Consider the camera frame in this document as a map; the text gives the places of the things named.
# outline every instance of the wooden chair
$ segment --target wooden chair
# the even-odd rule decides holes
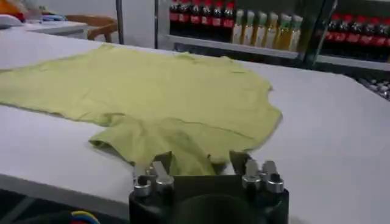
[[[103,34],[106,42],[111,43],[111,33],[118,30],[118,23],[115,19],[107,16],[96,15],[67,15],[69,21],[86,23],[89,26],[97,27],[87,33],[88,40],[95,40],[96,36]]]

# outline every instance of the red label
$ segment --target red label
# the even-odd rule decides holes
[[[221,19],[213,18],[213,26],[221,26]]]
[[[373,37],[371,39],[370,45],[375,47],[382,47],[385,45],[386,37]]]
[[[349,43],[357,43],[359,42],[359,39],[360,39],[360,34],[350,33],[347,37],[347,41]]]
[[[179,14],[179,21],[182,23],[187,23],[190,19],[190,16],[187,14]]]
[[[179,20],[179,14],[171,12],[169,14],[169,20],[171,20],[171,21],[178,21]]]
[[[343,42],[346,40],[346,38],[347,38],[346,33],[336,33],[335,34],[335,41],[336,42]]]
[[[224,27],[226,28],[233,28],[234,26],[234,20],[232,19],[224,19]]]
[[[193,16],[191,15],[191,23],[192,24],[199,24],[200,23],[200,17],[199,16]]]
[[[206,26],[211,25],[211,18],[210,17],[206,17],[206,16],[202,16],[202,24],[206,25]]]
[[[370,44],[372,40],[372,36],[361,36],[359,43],[362,45],[368,45]]]

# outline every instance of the wall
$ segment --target wall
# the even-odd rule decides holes
[[[96,14],[116,18],[115,0],[35,0],[61,14]],[[154,0],[122,0],[124,42],[154,47]],[[118,34],[113,34],[118,42]]]

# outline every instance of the shelf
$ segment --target shelf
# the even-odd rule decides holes
[[[318,55],[316,63],[328,63],[333,65],[342,65],[342,66],[355,67],[355,68],[390,71],[390,63],[365,61],[365,60],[357,60],[357,59],[342,58],[342,57],[332,57],[332,56],[325,56],[325,55]]]
[[[232,44],[232,43],[218,42],[212,40],[180,37],[174,35],[167,35],[167,39],[168,41],[173,43],[189,44],[195,46],[210,47],[210,48],[252,53],[252,54],[260,54],[260,55],[267,55],[267,56],[280,57],[280,58],[295,59],[298,56],[297,52],[281,51],[281,50],[275,50],[270,48],[253,47],[253,46],[246,46],[241,44]]]

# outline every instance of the black machine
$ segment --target black machine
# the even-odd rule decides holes
[[[275,163],[259,170],[245,153],[230,158],[236,175],[172,177],[161,161],[151,171],[136,165],[130,223],[288,224],[289,192]]]

